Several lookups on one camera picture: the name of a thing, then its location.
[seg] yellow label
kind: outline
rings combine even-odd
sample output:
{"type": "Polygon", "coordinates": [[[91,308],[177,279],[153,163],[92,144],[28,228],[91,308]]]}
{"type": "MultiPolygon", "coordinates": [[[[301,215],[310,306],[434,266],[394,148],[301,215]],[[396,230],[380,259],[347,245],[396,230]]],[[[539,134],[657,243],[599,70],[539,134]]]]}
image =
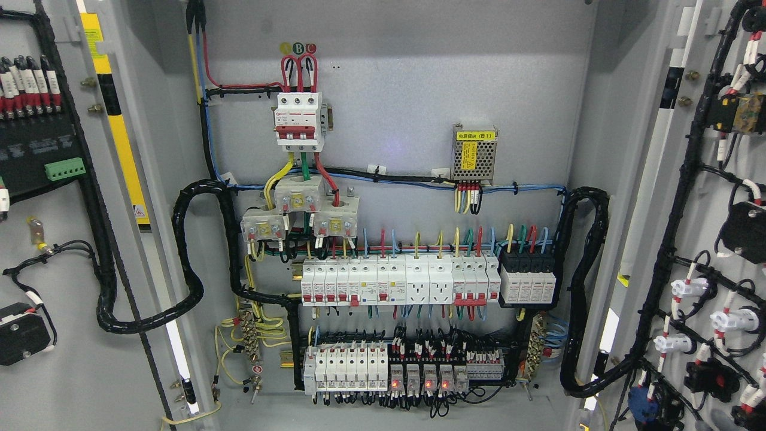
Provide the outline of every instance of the yellow label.
{"type": "Polygon", "coordinates": [[[495,140],[495,130],[471,130],[457,132],[457,140],[495,140]]]}
{"type": "Polygon", "coordinates": [[[476,149],[479,148],[478,142],[466,141],[463,143],[463,159],[460,161],[462,170],[476,169],[476,149]]]}
{"type": "Polygon", "coordinates": [[[340,219],[330,219],[330,232],[340,232],[343,229],[343,222],[340,219]]]}
{"type": "Polygon", "coordinates": [[[101,54],[96,48],[96,42],[101,42],[103,36],[101,36],[101,30],[97,28],[85,29],[85,38],[88,40],[88,47],[90,48],[90,56],[93,58],[104,58],[106,55],[101,54]]]}

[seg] black component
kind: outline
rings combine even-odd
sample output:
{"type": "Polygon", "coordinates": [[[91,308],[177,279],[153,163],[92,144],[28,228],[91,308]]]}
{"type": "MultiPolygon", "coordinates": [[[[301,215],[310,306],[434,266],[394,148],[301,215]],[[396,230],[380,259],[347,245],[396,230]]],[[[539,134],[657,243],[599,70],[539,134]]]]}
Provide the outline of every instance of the black component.
{"type": "Polygon", "coordinates": [[[681,88],[683,67],[668,67],[668,75],[665,78],[663,97],[660,99],[660,108],[673,109],[676,106],[678,89],[681,88]]]}
{"type": "Polygon", "coordinates": [[[766,209],[750,202],[734,204],[721,228],[721,240],[750,262],[766,263],[766,209]]]}
{"type": "Polygon", "coordinates": [[[683,386],[693,393],[709,393],[713,398],[728,403],[732,395],[739,391],[739,375],[711,357],[699,365],[694,362],[686,364],[683,386]]]}
{"type": "Polygon", "coordinates": [[[39,116],[0,123],[0,172],[11,197],[43,189],[52,182],[45,165],[83,157],[69,117],[39,116]]]}
{"type": "Polygon", "coordinates": [[[17,302],[0,308],[0,365],[12,365],[45,349],[51,336],[43,317],[29,304],[17,302]]]}
{"type": "Polygon", "coordinates": [[[737,426],[748,431],[762,431],[766,423],[766,402],[761,401],[752,412],[748,413],[741,406],[732,407],[732,417],[737,426]]]}
{"type": "Polygon", "coordinates": [[[106,115],[122,114],[112,74],[98,74],[98,84],[101,88],[101,97],[103,97],[103,107],[106,110],[106,115]]]}
{"type": "Polygon", "coordinates": [[[197,395],[194,393],[192,379],[181,380],[181,388],[184,390],[184,396],[186,397],[187,403],[194,404],[197,402],[197,395]]]}
{"type": "Polygon", "coordinates": [[[729,133],[734,128],[734,119],[739,107],[739,97],[737,94],[726,94],[721,98],[715,98],[710,105],[710,114],[708,114],[707,125],[713,129],[729,133]]]}
{"type": "Polygon", "coordinates": [[[604,371],[607,370],[607,362],[609,362],[609,353],[599,350],[596,355],[596,365],[593,367],[593,375],[601,377],[604,375],[604,371]]]}
{"type": "Polygon", "coordinates": [[[757,6],[742,17],[742,28],[751,33],[766,30],[766,8],[757,6]]]}

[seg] yellow wire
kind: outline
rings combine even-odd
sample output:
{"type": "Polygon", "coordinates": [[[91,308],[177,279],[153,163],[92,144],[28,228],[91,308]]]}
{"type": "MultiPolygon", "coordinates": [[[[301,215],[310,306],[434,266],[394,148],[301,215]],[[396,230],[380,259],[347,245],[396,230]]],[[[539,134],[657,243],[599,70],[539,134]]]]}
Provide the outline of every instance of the yellow wire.
{"type": "Polygon", "coordinates": [[[244,382],[242,380],[235,379],[234,376],[232,376],[231,373],[229,373],[229,369],[226,368],[226,355],[228,355],[231,352],[233,352],[233,350],[226,350],[224,352],[223,356],[221,356],[221,368],[224,369],[224,373],[226,374],[226,377],[228,377],[229,380],[234,382],[234,384],[244,385],[244,382]]]}
{"type": "Polygon", "coordinates": [[[513,223],[508,225],[508,236],[506,236],[508,245],[506,246],[506,253],[511,252],[511,245],[513,244],[513,223]]]}
{"type": "MultiPolygon", "coordinates": [[[[576,381],[577,384],[580,386],[585,385],[585,383],[582,383],[580,379],[578,379],[577,377],[575,377],[574,381],[576,381]]],[[[604,410],[604,405],[601,404],[601,400],[598,399],[598,396],[594,396],[594,398],[596,399],[596,404],[598,405],[598,409],[601,410],[601,417],[604,419],[604,431],[608,431],[609,428],[607,423],[609,422],[609,419],[607,418],[607,411],[604,410]]]]}
{"type": "Polygon", "coordinates": [[[468,213],[468,209],[471,207],[471,205],[470,205],[470,197],[469,197],[470,195],[468,194],[467,191],[465,191],[463,193],[466,194],[466,206],[465,206],[465,208],[463,208],[463,214],[467,214],[468,213]]]}
{"type": "Polygon", "coordinates": [[[162,417],[162,422],[161,422],[161,424],[159,426],[159,431],[163,431],[165,429],[165,424],[166,423],[168,425],[183,425],[184,423],[190,423],[192,421],[200,420],[200,419],[208,417],[208,416],[210,416],[212,414],[218,413],[218,411],[220,409],[221,409],[221,401],[216,401],[215,402],[215,408],[213,410],[211,410],[211,411],[209,411],[207,413],[203,413],[203,414],[194,416],[194,417],[190,417],[188,419],[172,420],[172,419],[168,419],[168,418],[163,416],[162,417]]]}
{"type": "Polygon", "coordinates": [[[200,92],[199,69],[197,69],[197,53],[194,49],[194,38],[191,33],[188,36],[188,41],[189,54],[191,54],[191,72],[194,75],[194,89],[197,91],[197,102],[199,103],[200,99],[202,99],[202,93],[200,92]]]}
{"type": "Polygon", "coordinates": [[[444,247],[444,230],[439,231],[439,259],[441,259],[441,249],[444,247]]]}
{"type": "Polygon", "coordinates": [[[455,257],[460,257],[460,228],[455,228],[455,257]]]}
{"type": "Polygon", "coordinates": [[[271,187],[282,179],[287,173],[290,171],[290,169],[293,168],[293,164],[295,163],[295,155],[292,153],[287,154],[287,163],[285,163],[285,166],[277,171],[271,178],[269,178],[268,181],[266,181],[266,185],[264,186],[264,197],[266,198],[266,207],[268,209],[274,209],[274,202],[271,200],[271,187]]]}
{"type": "Polygon", "coordinates": [[[418,231],[418,232],[415,232],[415,258],[416,259],[420,258],[419,254],[417,252],[418,249],[420,248],[420,245],[421,245],[421,233],[420,233],[420,231],[418,231]]]}

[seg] black cable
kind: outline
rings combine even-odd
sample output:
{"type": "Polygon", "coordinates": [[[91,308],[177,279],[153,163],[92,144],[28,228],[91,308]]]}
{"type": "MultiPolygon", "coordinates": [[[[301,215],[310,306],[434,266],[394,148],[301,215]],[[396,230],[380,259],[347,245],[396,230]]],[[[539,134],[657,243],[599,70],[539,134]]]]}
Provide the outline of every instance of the black cable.
{"type": "Polygon", "coordinates": [[[630,348],[628,355],[616,367],[608,370],[602,377],[584,385],[578,385],[575,381],[575,370],[577,368],[580,347],[580,341],[577,341],[577,338],[584,335],[585,319],[583,319],[583,317],[587,314],[587,308],[585,307],[584,292],[583,294],[579,292],[575,293],[574,290],[572,292],[572,310],[574,310],[576,306],[578,310],[585,310],[586,312],[577,316],[578,321],[574,329],[578,329],[578,331],[573,331],[573,322],[570,320],[569,343],[565,349],[565,358],[561,364],[561,383],[569,395],[579,398],[587,398],[601,392],[605,387],[635,368],[637,362],[643,358],[648,343],[651,342],[652,321],[659,309],[663,292],[668,285],[671,271],[673,270],[674,255],[676,251],[676,234],[678,233],[681,219],[683,218],[683,210],[686,207],[686,203],[689,201],[689,196],[694,190],[695,179],[700,171],[700,166],[702,165],[702,150],[705,146],[703,137],[708,123],[708,113],[712,102],[720,89],[720,80],[724,63],[731,50],[732,43],[737,37],[737,31],[742,17],[749,8],[760,5],[760,0],[738,0],[732,8],[725,29],[720,32],[721,40],[716,49],[715,57],[713,58],[710,72],[705,80],[702,96],[697,103],[694,119],[690,127],[688,135],[689,142],[686,146],[683,165],[681,165],[679,182],[673,199],[673,206],[670,210],[662,242],[660,243],[660,249],[657,251],[657,259],[654,265],[654,273],[649,286],[649,291],[647,292],[646,300],[643,302],[643,307],[640,311],[639,324],[636,330],[636,340],[630,348]],[[576,352],[576,354],[568,355],[568,352],[576,352]]]}
{"type": "Polygon", "coordinates": [[[607,227],[609,226],[609,196],[604,190],[591,187],[581,187],[572,190],[564,202],[561,219],[558,222],[553,241],[553,254],[555,257],[553,273],[556,276],[556,291],[561,291],[561,285],[564,281],[564,263],[569,242],[571,241],[572,223],[575,220],[578,203],[581,201],[588,201],[593,205],[595,216],[585,239],[582,258],[574,270],[570,281],[569,337],[567,343],[562,348],[560,374],[561,385],[564,387],[564,390],[574,396],[581,396],[580,392],[582,391],[575,374],[585,333],[585,325],[588,322],[585,279],[598,258],[601,245],[606,239],[607,227]]]}

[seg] gray metal panel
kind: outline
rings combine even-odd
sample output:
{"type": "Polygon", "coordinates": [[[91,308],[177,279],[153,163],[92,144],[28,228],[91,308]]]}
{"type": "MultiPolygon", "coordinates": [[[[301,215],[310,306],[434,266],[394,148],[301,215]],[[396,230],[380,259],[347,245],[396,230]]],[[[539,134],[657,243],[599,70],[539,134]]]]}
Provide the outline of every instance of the gray metal panel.
{"type": "MultiPolygon", "coordinates": [[[[33,11],[31,1],[5,2],[4,7],[33,11]]],[[[78,85],[93,76],[88,66],[87,47],[70,43],[72,25],[77,21],[74,3],[45,2],[57,33],[58,48],[75,98],[83,129],[91,146],[93,162],[104,193],[126,270],[137,295],[139,309],[148,314],[155,305],[146,280],[141,255],[136,251],[138,232],[132,210],[126,204],[125,189],[116,169],[112,143],[105,136],[105,118],[87,114],[96,94],[78,85]]],[[[9,26],[0,32],[6,41],[3,55],[38,54],[26,48],[33,39],[10,35],[9,26]]],[[[11,218],[0,225],[0,266],[7,268],[37,253],[29,241],[27,216],[39,217],[50,243],[70,239],[92,242],[87,214],[76,185],[45,196],[13,205],[11,218]]],[[[157,426],[162,414],[159,397],[143,353],[139,337],[103,332],[96,323],[99,286],[89,262],[82,256],[58,256],[45,266],[29,268],[22,279],[39,289],[48,304],[59,332],[59,344],[47,354],[38,354],[11,367],[0,368],[0,382],[6,389],[0,396],[3,426],[8,429],[109,429],[115,423],[131,423],[133,429],[157,426]]],[[[2,303],[24,300],[19,290],[6,278],[0,278],[2,303]]],[[[118,285],[116,315],[131,319],[122,286],[118,285]]],[[[161,370],[170,365],[167,350],[162,349],[162,333],[150,334],[161,370]]]]}

